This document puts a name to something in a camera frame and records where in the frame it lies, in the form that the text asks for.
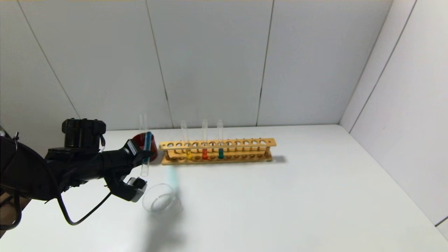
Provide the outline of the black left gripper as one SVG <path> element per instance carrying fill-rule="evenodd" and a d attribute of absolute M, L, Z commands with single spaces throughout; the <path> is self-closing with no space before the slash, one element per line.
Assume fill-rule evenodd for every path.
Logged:
<path fill-rule="evenodd" d="M 153 151 L 141 150 L 133 139 L 117 150 L 108 150 L 100 154 L 99 177 L 126 177 L 131 171 L 150 161 Z"/>

